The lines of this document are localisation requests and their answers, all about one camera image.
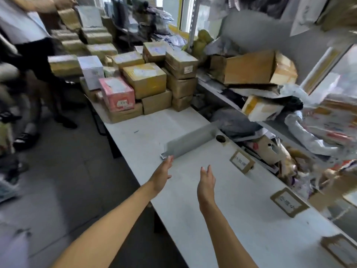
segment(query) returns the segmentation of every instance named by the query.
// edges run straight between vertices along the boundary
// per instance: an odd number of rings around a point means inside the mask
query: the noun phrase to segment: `cardboard sign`
[[[309,208],[304,201],[288,188],[276,192],[270,199],[291,218]]]
[[[343,234],[323,237],[321,245],[344,267],[357,267],[357,247]]]
[[[255,161],[240,148],[233,154],[230,161],[242,171],[243,174],[246,174],[255,163]]]

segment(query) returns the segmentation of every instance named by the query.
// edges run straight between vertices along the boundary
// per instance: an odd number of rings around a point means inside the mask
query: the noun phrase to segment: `forearm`
[[[12,0],[26,12],[52,13],[57,11],[54,0]]]
[[[219,268],[257,268],[217,205],[207,204],[201,210],[211,236]]]
[[[62,253],[52,268],[107,268],[136,220],[153,198],[152,186],[149,182],[144,184],[122,204],[93,224]]]

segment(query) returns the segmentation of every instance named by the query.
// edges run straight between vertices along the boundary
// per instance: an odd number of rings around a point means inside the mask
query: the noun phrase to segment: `pink box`
[[[110,112],[133,109],[135,93],[121,77],[101,78],[102,94]]]

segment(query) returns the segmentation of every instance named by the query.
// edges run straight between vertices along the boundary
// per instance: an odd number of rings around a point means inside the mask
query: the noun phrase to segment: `bare arm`
[[[216,178],[212,174],[211,166],[208,166],[207,171],[202,167],[197,196],[219,268],[258,268],[217,207],[214,194],[215,183]]]
[[[70,8],[76,0],[12,0],[26,12],[52,13]]]
[[[172,157],[162,162],[150,180],[128,199],[87,229],[56,260],[52,268],[107,268],[139,215],[164,187]]]

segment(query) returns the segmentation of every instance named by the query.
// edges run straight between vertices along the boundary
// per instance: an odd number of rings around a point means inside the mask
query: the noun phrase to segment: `white t-shirt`
[[[50,37],[37,12],[25,12],[12,0],[0,0],[0,28],[12,44]]]

